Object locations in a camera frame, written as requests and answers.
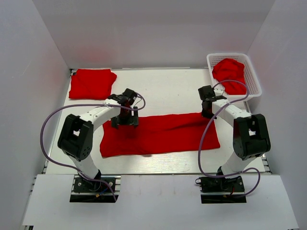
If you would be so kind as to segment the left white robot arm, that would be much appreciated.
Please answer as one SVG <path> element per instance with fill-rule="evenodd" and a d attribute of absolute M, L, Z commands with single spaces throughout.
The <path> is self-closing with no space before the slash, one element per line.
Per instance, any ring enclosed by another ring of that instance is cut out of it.
<path fill-rule="evenodd" d="M 119 126 L 137 127 L 139 108 L 133 105 L 137 98 L 142 99 L 142 96 L 127 88 L 122 94 L 111 94 L 91 111 L 66 117 L 58 147 L 73 161 L 90 191 L 101 187 L 101 172 L 91 157 L 94 132 L 107 122 L 116 129 Z"/>

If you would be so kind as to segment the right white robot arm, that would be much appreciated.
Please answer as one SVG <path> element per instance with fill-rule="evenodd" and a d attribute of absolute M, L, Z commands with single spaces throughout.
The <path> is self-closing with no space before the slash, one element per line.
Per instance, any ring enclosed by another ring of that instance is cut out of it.
<path fill-rule="evenodd" d="M 207 85 L 198 89 L 202 101 L 201 115 L 209 118 L 209 122 L 202 134 L 198 149 L 198 167 L 200 172 L 211 178 L 217 178 L 217 187 L 228 191 L 234 185 L 233 177 L 255 168 L 247 166 L 256 158 L 270 151 L 271 142 L 264 115 L 253 115 L 236 107 L 235 103 L 246 99 L 229 101 L 223 95 L 216 95 L 214 87 Z M 224 165 L 220 167 L 220 175 L 210 175 L 201 167 L 201 148 L 205 136 L 215 118 L 221 118 L 233 128 L 233 153 Z"/>

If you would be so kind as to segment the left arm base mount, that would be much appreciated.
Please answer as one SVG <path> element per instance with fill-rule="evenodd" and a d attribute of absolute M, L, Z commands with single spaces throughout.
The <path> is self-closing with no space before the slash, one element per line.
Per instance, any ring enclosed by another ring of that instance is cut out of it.
<path fill-rule="evenodd" d="M 121 176 L 106 176 L 102 180 L 112 188 L 115 197 L 120 193 Z M 71 188 L 70 203 L 115 203 L 111 190 L 104 183 L 87 182 L 75 175 Z"/>

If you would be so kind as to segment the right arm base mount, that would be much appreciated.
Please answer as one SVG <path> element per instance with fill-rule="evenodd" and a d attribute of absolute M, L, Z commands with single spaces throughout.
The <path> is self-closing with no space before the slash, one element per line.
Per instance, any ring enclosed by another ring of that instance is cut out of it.
<path fill-rule="evenodd" d="M 195 184 L 200 187 L 202 204 L 246 203 L 245 187 L 241 176 L 236 178 L 199 177 Z"/>

